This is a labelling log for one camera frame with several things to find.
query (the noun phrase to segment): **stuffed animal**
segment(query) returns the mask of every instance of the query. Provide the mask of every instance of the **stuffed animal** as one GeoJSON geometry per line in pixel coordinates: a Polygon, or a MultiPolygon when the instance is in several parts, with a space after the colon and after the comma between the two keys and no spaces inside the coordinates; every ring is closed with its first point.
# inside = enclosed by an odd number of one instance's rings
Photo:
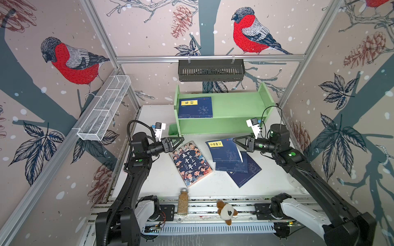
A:
{"type": "Polygon", "coordinates": [[[223,201],[218,201],[216,203],[218,208],[217,213],[226,222],[227,225],[231,225],[231,218],[237,216],[238,212],[232,207],[231,204],[224,203],[223,201]]]}

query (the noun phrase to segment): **book cover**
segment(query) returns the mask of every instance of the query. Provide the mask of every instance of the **book cover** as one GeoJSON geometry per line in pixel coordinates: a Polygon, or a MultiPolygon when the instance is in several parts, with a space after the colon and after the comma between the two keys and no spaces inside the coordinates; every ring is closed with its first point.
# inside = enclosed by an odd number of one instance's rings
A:
{"type": "Polygon", "coordinates": [[[212,118],[212,98],[179,99],[178,118],[212,118]]]}
{"type": "Polygon", "coordinates": [[[261,171],[261,167],[248,154],[246,156],[248,173],[227,172],[239,188],[261,171]]]}
{"type": "Polygon", "coordinates": [[[205,142],[211,151],[212,160],[216,163],[241,163],[242,156],[236,143],[229,139],[211,140],[205,142]]]}
{"type": "Polygon", "coordinates": [[[187,187],[212,172],[211,166],[193,141],[180,145],[170,156],[187,187]]]}
{"type": "Polygon", "coordinates": [[[229,172],[239,172],[239,173],[247,173],[247,154],[246,151],[241,151],[241,156],[243,162],[238,163],[226,163],[226,162],[217,162],[215,166],[216,171],[229,171],[229,172]]]}

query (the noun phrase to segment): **glass jar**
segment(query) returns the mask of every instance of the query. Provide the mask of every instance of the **glass jar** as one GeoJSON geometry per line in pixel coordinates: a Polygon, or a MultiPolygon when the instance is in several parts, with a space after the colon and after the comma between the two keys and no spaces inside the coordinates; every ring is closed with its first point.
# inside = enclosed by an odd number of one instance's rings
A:
{"type": "Polygon", "coordinates": [[[180,195],[178,198],[178,215],[188,215],[188,209],[189,209],[189,195],[188,195],[188,189],[187,188],[182,188],[180,189],[180,195]]]}

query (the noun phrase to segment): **green shelf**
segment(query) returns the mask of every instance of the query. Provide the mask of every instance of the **green shelf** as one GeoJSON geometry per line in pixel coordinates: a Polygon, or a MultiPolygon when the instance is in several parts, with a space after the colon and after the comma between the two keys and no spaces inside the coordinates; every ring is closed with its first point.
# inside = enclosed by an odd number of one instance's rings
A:
{"type": "MultiPolygon", "coordinates": [[[[179,136],[192,134],[250,133],[246,120],[261,119],[261,114],[269,106],[275,105],[268,88],[261,83],[257,92],[181,94],[176,88],[174,111],[179,136]],[[207,97],[212,98],[213,118],[178,118],[179,99],[207,97]]],[[[273,110],[265,111],[266,120],[273,110]]]]}

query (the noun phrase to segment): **white wire basket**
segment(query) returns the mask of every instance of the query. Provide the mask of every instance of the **white wire basket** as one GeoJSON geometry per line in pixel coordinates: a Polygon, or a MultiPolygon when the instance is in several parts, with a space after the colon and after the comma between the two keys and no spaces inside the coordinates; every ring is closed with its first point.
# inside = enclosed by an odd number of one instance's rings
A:
{"type": "Polygon", "coordinates": [[[101,141],[111,124],[131,81],[127,75],[115,75],[77,135],[82,140],[101,141]]]}

